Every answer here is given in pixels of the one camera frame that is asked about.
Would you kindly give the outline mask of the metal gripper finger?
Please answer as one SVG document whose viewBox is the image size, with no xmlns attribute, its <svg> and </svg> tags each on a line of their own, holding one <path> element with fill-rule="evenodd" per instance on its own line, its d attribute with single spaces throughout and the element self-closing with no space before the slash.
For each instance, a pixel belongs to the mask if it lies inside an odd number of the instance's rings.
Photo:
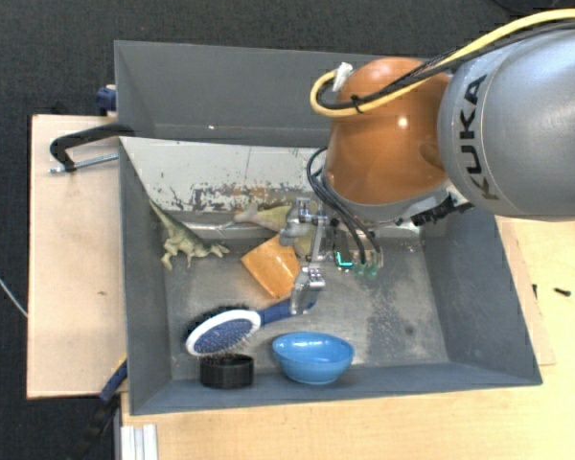
<svg viewBox="0 0 575 460">
<path fill-rule="evenodd" d="M 281 246 L 293 245 L 310 236 L 310 247 L 319 247 L 327 224 L 324 208 L 310 197 L 297 197 L 286 215 L 286 226 L 279 232 Z"/>
<path fill-rule="evenodd" d="M 326 282 L 318 264 L 304 266 L 294 280 L 289 297 L 291 314 L 300 315 L 309 312 L 325 286 Z"/>
</svg>

